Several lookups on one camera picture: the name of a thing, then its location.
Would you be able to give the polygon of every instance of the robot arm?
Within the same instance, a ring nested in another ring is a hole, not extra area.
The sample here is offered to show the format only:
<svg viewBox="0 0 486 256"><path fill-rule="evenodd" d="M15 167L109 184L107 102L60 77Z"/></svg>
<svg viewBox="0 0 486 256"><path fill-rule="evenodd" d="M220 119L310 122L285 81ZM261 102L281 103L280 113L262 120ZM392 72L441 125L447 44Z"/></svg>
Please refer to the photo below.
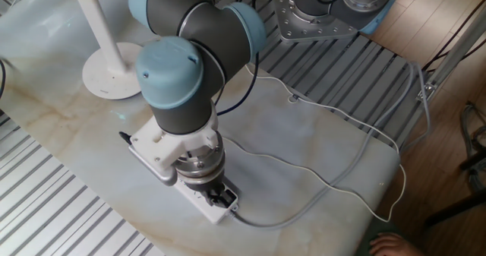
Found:
<svg viewBox="0 0 486 256"><path fill-rule="evenodd" d="M222 183L225 152L211 98L262 50L267 35L250 6L214 3L129 0L133 16L164 36L137 58L137 79L154 117L131 136L130 149L164 184L186 197L199 191L207 205L228 209L236 195Z"/></svg>

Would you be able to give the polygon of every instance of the blue base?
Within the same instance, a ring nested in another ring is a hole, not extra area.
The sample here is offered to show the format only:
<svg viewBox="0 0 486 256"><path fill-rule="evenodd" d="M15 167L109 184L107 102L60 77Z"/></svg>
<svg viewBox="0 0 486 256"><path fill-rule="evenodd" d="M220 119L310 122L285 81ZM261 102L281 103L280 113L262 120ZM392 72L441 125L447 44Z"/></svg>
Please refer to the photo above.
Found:
<svg viewBox="0 0 486 256"><path fill-rule="evenodd" d="M395 1L396 0L389 0L388 3L383 8L383 10L378 14L378 16L376 16L375 19L373 19L363 29L359 30L359 32L365 33L365 34L368 34L368 35L371 35L372 33L374 33L374 31L376 31L376 29L380 26L383 19L387 16L388 11L390 11L390 9L392 8Z"/></svg>

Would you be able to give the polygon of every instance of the wooden floor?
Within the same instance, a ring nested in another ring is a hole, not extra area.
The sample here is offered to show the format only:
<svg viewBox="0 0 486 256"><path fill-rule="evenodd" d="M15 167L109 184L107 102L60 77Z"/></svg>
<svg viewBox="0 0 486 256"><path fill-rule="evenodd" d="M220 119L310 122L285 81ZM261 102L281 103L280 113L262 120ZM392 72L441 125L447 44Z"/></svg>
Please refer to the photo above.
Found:
<svg viewBox="0 0 486 256"><path fill-rule="evenodd" d="M424 64L480 1L397 0L371 38L408 60ZM393 222L430 256L486 255L486 205L428 231L422 229L427 216L470 195L466 174L458 170L466 158L459 115L467 100L486 111L486 46L462 62L444 82L431 104L431 134L402 155L408 186ZM480 125L478 119L470 122L472 130ZM420 135L425 127L421 119L412 136ZM399 173L380 206L382 215L387 215L401 186Z"/></svg>

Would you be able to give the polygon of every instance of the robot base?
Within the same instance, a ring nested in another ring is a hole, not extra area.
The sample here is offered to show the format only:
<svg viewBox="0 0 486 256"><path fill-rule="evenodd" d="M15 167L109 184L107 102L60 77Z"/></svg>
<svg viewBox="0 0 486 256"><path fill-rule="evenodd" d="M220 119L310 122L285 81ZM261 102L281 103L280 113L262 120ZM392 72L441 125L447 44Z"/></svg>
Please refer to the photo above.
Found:
<svg viewBox="0 0 486 256"><path fill-rule="evenodd" d="M295 6L294 0L273 0L273 4L284 42L347 39L358 33L354 27L329 15L316 18L305 16Z"/></svg>
<svg viewBox="0 0 486 256"><path fill-rule="evenodd" d="M101 49L94 52L83 67L83 82L95 96L108 100L122 100L140 92L135 62L142 47L133 43L118 43L127 65L125 73L110 71Z"/></svg>

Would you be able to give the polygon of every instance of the marble tabletop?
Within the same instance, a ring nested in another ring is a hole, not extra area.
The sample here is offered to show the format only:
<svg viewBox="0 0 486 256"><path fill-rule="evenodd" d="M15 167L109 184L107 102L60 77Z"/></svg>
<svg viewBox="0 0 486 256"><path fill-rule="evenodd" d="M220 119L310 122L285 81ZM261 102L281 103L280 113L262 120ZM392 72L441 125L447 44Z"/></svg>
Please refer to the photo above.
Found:
<svg viewBox="0 0 486 256"><path fill-rule="evenodd" d="M126 0L102 5L117 39L140 44L154 39L131 18ZM0 42L0 56L9 64L0 108L167 255L354 253L372 216L352 196L330 191L296 223L271 231L229 218L214 226L157 181L118 136L134 133L150 118L143 97L102 100L83 85L81 69L98 47L75 0L26 0L0 18ZM242 69L217 108L236 103L250 80ZM221 116L219 131L248 150L311 167L332 180L352 162L365 133L325 109L292 104L287 97L278 82L259 80L239 109ZM249 156L232 144L225 149L226 176L239 190L238 213L252 222L285 220L323 188L307 172ZM372 139L338 186L357 191L376 208L398 164L393 149Z"/></svg>

